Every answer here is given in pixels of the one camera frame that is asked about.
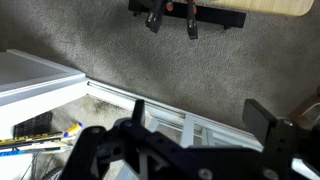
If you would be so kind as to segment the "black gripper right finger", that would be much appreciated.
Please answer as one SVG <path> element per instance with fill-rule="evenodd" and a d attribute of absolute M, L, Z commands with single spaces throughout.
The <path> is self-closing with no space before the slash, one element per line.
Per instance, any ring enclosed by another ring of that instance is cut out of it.
<path fill-rule="evenodd" d="M 277 119 L 255 99 L 245 100 L 242 120 L 261 145 L 277 123 Z"/>

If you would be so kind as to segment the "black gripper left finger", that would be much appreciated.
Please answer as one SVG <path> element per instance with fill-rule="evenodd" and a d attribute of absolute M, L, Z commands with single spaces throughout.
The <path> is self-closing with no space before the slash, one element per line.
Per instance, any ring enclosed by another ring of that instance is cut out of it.
<path fill-rule="evenodd" d="M 132 123 L 134 125 L 145 125 L 145 101 L 138 99 L 135 101 L 133 113 L 132 113 Z"/>

